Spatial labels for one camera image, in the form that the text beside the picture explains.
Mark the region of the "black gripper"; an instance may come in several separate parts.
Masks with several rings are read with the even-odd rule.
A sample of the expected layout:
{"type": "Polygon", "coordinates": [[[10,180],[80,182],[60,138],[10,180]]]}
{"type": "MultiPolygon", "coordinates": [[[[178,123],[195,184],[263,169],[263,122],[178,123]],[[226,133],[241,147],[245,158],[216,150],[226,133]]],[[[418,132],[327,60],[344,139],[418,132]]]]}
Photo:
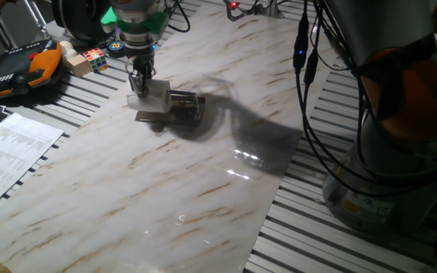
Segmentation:
{"type": "Polygon", "coordinates": [[[122,30],[121,41],[134,67],[129,73],[130,87],[140,98],[147,97],[146,81],[156,74],[155,40],[148,29],[122,30]]]}

